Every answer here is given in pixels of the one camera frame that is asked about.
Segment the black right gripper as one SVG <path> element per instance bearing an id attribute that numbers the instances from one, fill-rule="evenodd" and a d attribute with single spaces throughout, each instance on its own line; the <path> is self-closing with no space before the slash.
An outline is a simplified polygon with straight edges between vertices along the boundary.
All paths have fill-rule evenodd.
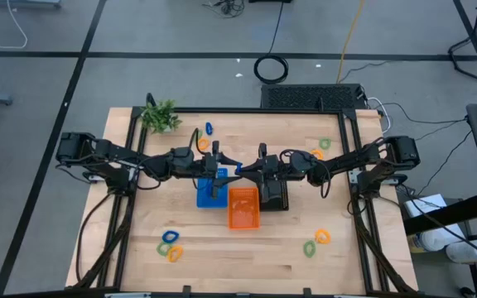
<path id="1" fill-rule="evenodd" d="M 261 199 L 281 199 L 284 188 L 283 181 L 278 178 L 281 174 L 280 160 L 277 155 L 268 155 L 266 143 L 259 145 L 258 155 L 259 159 L 249 166 L 242 166 L 237 176 L 258 185 Z"/>

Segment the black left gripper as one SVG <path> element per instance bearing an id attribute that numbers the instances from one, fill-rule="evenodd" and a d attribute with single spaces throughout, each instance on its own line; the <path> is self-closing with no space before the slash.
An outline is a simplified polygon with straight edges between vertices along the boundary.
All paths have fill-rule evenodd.
<path id="1" fill-rule="evenodd" d="M 204 178 L 209 179 L 206 189 L 211 199 L 217 199 L 218 188 L 223 187 L 236 180 L 241 180 L 241 176 L 218 177 L 218 163 L 222 165 L 239 165 L 240 162 L 227 157 L 223 152 L 219 152 L 219 141 L 212 142 L 211 152 L 205 152 L 203 157 Z"/>

